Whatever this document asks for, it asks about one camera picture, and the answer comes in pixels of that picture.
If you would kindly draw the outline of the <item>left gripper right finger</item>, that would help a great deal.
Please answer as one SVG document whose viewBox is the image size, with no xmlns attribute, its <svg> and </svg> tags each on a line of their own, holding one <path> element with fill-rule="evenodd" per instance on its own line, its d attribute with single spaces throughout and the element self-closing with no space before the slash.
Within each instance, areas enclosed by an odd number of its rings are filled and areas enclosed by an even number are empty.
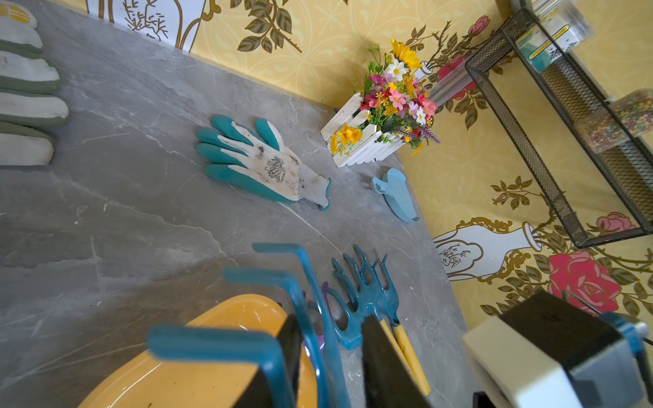
<svg viewBox="0 0 653 408">
<path fill-rule="evenodd" d="M 362 323 L 366 407 L 430 407 L 376 317 Z"/>
</svg>

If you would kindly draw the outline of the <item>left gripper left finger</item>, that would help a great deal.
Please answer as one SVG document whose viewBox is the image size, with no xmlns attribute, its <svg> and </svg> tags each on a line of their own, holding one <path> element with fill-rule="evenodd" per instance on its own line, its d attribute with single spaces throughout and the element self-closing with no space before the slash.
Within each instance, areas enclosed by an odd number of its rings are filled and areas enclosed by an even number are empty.
<svg viewBox="0 0 653 408">
<path fill-rule="evenodd" d="M 298 320 L 291 314 L 275 340 L 265 343 L 258 370 L 234 407 L 297 406 L 301 343 Z"/>
</svg>

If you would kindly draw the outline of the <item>teal rake yellow handle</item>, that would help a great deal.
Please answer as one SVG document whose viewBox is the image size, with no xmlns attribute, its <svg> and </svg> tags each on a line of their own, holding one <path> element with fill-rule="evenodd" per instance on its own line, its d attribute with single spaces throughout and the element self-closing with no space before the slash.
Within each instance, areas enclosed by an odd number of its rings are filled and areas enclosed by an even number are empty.
<svg viewBox="0 0 653 408">
<path fill-rule="evenodd" d="M 297 278 L 282 270 L 228 269 L 228 282 L 280 287 L 289 296 L 294 312 L 288 316 L 277 335 L 265 331 L 158 326 L 148 335 L 150 353 L 162 361 L 250 364 L 257 371 L 241 396 L 237 407 L 294 407 L 299 392 L 300 362 L 309 354 L 316 377 L 316 401 L 319 407 L 349 407 L 335 324 L 321 292 L 308 253 L 298 244 L 255 243 L 257 253 L 292 253 L 303 267 L 315 296 L 316 307 L 324 328 L 320 342 L 311 323 L 302 289 Z"/>
<path fill-rule="evenodd" d="M 384 257 L 382 261 L 377 260 L 372 265 L 364 259 L 362 271 L 357 269 L 355 263 L 353 264 L 360 282 L 359 290 L 355 289 L 352 280 L 345 275 L 342 265 L 335 258 L 332 259 L 334 276 L 345 285 L 345 291 L 354 309 L 351 309 L 338 292 L 328 286 L 327 282 L 322 285 L 321 290 L 325 299 L 328 299 L 328 296 L 331 295 L 346 315 L 347 326 L 345 329 L 341 329 L 337 324 L 334 324 L 338 341 L 346 350 L 355 350 L 362 346 L 362 323 L 368 316 L 372 316 L 376 317 L 381 324 L 386 336 L 390 339 L 391 345 L 396 351 L 400 351 L 392 332 L 385 322 L 384 316 L 386 314 L 379 309 L 379 304 L 384 304 L 384 309 L 387 307 L 385 297 L 387 291 L 381 286 L 375 268 L 379 265 L 387 275 L 386 259 L 387 257 Z"/>
<path fill-rule="evenodd" d="M 361 289 L 367 291 L 367 303 L 374 308 L 392 347 L 420 393 L 423 396 L 430 395 L 428 379 L 398 317 L 400 299 L 386 265 L 388 255 L 371 263 L 359 246 L 355 245 L 354 250 L 362 260 L 359 276 L 362 279 Z"/>
</svg>

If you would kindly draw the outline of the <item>purple rake pink handle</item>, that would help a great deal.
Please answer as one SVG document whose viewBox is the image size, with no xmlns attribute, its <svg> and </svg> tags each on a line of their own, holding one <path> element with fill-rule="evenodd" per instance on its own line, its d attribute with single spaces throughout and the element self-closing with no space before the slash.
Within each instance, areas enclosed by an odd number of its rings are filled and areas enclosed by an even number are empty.
<svg viewBox="0 0 653 408">
<path fill-rule="evenodd" d="M 323 282 L 323 284 L 321 284 L 321 293 L 325 298 L 326 305 L 328 306 L 328 311 L 331 311 L 328 302 L 328 288 L 329 288 L 328 282 Z M 325 344 L 325 337 L 324 337 L 324 325 L 321 317 L 321 312 L 318 310 L 317 302 L 315 300 L 313 299 L 309 300 L 305 292 L 303 293 L 303 295 L 304 295 L 304 300 L 306 301 L 309 318 L 311 319 L 311 323 L 313 324 L 316 331 L 319 350 L 323 351 L 324 344 Z"/>
</svg>

